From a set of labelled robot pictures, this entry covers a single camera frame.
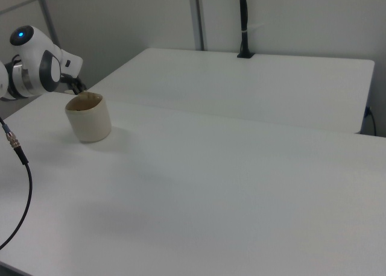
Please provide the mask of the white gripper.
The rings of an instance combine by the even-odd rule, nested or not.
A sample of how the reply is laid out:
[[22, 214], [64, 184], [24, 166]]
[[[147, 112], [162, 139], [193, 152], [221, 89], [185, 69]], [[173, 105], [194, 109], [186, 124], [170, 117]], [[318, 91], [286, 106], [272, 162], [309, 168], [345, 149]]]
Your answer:
[[61, 49], [60, 69], [61, 83], [66, 84], [67, 90], [70, 93], [78, 95], [87, 90], [87, 87], [78, 77], [83, 59], [74, 54], [68, 53]]

